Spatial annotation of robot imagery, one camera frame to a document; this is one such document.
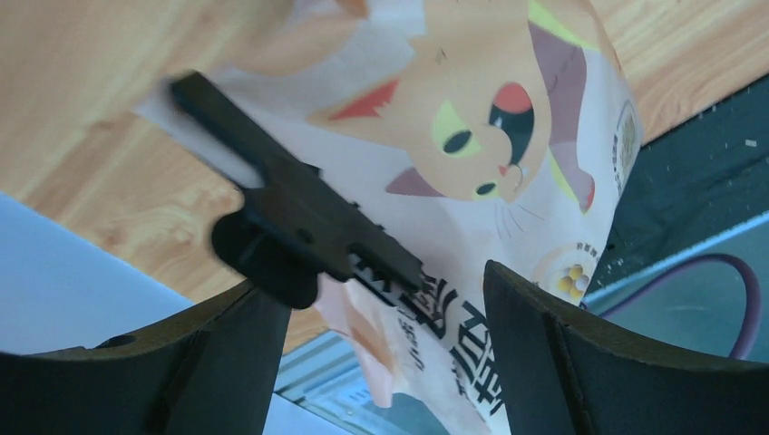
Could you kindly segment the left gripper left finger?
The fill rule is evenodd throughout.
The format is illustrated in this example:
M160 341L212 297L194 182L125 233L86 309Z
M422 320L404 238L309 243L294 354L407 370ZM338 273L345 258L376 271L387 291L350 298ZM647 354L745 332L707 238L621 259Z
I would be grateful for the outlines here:
M241 284L99 346L1 356L4 434L259 434L291 312Z

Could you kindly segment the black bag clip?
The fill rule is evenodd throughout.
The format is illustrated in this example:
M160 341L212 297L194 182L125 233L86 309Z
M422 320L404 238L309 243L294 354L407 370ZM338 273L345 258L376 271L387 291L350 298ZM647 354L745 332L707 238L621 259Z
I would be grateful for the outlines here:
M241 209L211 231L216 256L283 305L305 309L319 294L319 277L355 280L386 305L414 316L423 285L421 261L384 228L297 159L200 72L168 86L173 104L262 178L236 185Z

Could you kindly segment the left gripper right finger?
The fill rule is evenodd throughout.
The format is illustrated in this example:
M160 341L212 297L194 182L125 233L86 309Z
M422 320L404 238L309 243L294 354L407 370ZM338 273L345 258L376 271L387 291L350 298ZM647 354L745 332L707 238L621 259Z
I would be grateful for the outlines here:
M489 261L483 278L514 434L765 434L768 367L647 338Z

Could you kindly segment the pink cat litter bag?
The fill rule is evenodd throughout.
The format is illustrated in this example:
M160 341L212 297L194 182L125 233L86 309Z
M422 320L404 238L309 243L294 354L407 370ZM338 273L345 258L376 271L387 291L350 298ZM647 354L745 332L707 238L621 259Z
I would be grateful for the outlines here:
M173 104L181 76L138 113L261 186ZM578 305L643 138L589 3L296 1L248 67L207 78L421 261L418 316L319 277L310 306L353 346L374 403L402 393L451 434L509 433L486 263Z

